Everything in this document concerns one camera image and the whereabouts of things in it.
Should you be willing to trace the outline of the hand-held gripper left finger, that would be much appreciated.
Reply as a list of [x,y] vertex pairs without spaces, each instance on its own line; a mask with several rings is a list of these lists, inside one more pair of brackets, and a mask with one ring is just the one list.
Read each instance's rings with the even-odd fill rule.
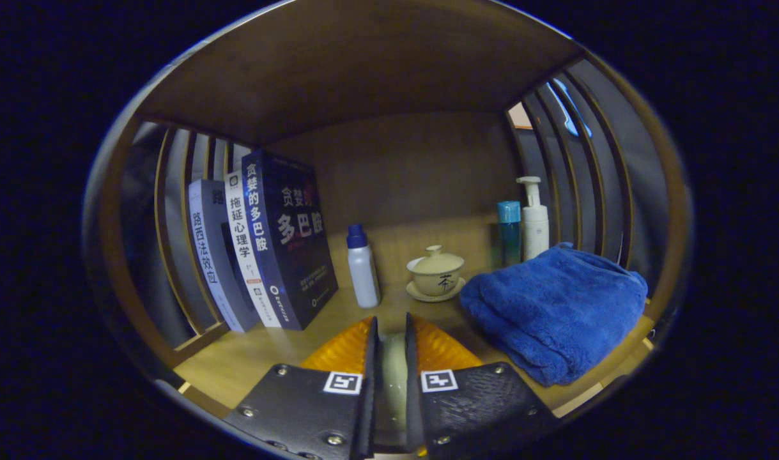
[[370,458],[377,355],[371,316],[300,365],[273,365],[225,421],[289,459]]

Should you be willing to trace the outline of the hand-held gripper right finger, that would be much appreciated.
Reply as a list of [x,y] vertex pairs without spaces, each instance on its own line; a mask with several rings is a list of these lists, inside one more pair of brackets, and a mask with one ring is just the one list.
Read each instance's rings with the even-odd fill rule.
[[407,314],[407,436],[424,459],[509,459],[559,419],[508,363],[484,364],[447,332]]

